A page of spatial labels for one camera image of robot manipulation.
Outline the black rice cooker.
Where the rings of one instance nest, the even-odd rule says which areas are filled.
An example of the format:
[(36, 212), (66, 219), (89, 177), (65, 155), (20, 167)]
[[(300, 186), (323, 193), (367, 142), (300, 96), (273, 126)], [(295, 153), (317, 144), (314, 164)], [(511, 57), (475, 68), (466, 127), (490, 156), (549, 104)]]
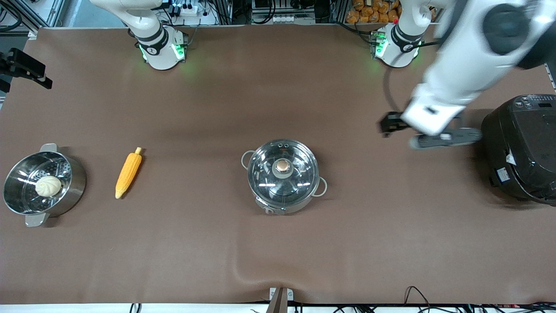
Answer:
[(522, 201), (556, 207), (556, 95), (519, 95), (481, 123), (489, 181)]

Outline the white power strip with plugs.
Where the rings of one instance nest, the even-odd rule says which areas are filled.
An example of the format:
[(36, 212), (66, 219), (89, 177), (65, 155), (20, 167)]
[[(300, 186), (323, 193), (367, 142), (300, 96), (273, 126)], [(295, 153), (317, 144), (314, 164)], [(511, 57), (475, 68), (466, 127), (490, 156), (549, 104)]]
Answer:
[(206, 10), (199, 0), (180, 0), (171, 4), (172, 12), (177, 17), (198, 17)]

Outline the metal table bracket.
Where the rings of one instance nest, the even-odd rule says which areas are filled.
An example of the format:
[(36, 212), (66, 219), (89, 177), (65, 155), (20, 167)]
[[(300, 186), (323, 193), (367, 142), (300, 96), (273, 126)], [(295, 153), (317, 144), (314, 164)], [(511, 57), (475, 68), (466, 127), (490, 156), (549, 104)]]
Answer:
[(286, 287), (270, 288), (266, 313), (288, 313), (288, 306), (294, 301), (294, 291)]

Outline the yellow corn cob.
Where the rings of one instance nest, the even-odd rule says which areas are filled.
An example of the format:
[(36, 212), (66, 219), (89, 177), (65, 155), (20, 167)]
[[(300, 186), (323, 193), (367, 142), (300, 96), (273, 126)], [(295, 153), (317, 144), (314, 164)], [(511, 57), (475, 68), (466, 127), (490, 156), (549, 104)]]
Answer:
[(141, 152), (142, 148), (137, 147), (134, 152), (127, 155), (115, 185), (116, 199), (120, 199), (133, 183), (142, 162)]

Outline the aluminium frame profile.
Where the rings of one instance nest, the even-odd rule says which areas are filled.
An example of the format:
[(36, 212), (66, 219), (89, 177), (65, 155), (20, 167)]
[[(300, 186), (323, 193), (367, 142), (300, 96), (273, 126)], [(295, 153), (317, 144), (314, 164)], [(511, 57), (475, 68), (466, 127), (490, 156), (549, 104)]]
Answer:
[(67, 0), (0, 0), (0, 36), (35, 36), (55, 27)]

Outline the white steamed bun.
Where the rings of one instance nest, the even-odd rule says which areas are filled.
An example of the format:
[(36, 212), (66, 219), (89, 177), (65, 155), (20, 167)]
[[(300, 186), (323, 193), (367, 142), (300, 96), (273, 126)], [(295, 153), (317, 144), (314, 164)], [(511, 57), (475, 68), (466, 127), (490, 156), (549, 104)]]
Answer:
[(55, 196), (61, 189), (62, 182), (55, 176), (43, 176), (34, 186), (36, 193), (43, 197)]

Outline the stainless steel steamer pot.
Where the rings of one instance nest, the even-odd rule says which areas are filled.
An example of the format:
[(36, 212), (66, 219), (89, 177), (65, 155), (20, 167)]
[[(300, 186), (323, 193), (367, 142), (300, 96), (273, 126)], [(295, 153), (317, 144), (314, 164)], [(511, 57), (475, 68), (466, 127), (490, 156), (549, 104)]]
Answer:
[[(35, 184), (43, 176), (61, 180), (58, 194), (43, 197), (36, 193)], [(42, 226), (48, 218), (61, 216), (78, 203), (86, 178), (80, 162), (60, 153), (57, 144), (44, 144), (13, 166), (4, 182), (3, 199), (12, 212), (24, 216), (27, 227)]]

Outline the brown table cloth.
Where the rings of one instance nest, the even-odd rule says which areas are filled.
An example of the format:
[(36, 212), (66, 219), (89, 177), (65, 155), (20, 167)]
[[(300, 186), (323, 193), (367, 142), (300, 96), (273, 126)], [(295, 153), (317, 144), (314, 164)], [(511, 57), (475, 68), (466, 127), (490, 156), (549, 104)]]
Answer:
[[(0, 304), (556, 302), (556, 208), (492, 188), (480, 145), (383, 138), (385, 67), (340, 26), (202, 28), (168, 71), (124, 29), (25, 52), (53, 87), (15, 79), (0, 109)], [(4, 182), (51, 143), (85, 191), (27, 227)]]

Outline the pile of orange breads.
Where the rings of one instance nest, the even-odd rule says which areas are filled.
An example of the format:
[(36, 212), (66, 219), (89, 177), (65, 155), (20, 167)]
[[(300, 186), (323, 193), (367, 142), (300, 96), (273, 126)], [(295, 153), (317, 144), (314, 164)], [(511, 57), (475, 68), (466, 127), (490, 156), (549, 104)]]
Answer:
[(396, 23), (402, 13), (400, 0), (351, 0), (345, 22)]

